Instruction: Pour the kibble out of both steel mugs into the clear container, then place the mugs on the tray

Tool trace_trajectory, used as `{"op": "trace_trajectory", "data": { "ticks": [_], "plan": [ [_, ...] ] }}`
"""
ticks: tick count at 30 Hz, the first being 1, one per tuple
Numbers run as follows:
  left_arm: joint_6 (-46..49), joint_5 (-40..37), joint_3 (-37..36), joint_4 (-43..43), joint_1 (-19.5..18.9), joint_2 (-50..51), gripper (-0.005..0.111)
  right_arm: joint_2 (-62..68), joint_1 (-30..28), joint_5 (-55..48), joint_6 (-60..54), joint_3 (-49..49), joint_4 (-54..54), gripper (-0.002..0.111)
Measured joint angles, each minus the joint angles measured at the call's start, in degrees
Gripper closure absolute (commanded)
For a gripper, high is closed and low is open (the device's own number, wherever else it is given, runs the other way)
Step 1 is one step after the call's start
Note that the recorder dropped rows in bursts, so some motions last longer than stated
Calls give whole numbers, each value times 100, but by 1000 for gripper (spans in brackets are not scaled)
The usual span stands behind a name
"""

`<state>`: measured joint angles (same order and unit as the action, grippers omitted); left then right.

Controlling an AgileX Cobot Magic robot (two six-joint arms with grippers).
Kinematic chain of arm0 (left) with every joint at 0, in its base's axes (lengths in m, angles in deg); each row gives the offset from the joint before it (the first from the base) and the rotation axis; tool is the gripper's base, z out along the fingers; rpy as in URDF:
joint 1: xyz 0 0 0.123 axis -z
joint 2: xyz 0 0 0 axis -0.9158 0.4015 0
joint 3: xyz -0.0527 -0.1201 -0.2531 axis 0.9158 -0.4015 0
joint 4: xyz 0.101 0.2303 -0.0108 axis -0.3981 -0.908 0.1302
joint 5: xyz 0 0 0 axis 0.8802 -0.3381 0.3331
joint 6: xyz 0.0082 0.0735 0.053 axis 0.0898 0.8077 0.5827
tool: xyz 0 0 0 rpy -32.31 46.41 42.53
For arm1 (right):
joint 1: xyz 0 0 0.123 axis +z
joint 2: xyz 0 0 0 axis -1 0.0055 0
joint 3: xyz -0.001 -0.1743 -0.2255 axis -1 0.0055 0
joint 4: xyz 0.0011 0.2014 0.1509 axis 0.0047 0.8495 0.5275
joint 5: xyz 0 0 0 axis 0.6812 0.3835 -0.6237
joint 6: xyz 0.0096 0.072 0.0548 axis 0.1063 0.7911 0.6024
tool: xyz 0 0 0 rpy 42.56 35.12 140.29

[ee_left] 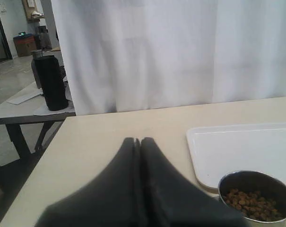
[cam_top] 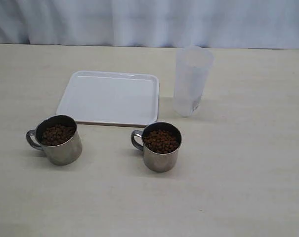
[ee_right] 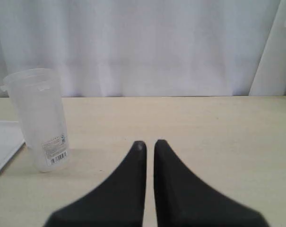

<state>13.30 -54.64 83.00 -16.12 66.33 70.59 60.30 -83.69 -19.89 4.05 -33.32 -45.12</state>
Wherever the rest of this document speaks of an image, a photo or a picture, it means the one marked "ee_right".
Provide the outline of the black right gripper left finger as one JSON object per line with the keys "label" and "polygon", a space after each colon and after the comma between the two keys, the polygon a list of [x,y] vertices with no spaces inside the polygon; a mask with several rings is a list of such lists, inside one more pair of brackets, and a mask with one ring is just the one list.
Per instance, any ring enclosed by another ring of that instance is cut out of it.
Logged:
{"label": "black right gripper left finger", "polygon": [[46,227],[140,227],[143,224],[147,147],[135,141],[119,166],[87,195],[53,212]]}

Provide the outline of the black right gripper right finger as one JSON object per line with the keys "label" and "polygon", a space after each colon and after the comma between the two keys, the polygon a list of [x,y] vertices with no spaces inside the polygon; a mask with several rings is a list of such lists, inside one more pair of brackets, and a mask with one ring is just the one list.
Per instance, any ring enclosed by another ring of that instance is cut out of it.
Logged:
{"label": "black right gripper right finger", "polygon": [[267,227],[256,210],[197,177],[166,140],[154,148],[154,196],[159,227]]}

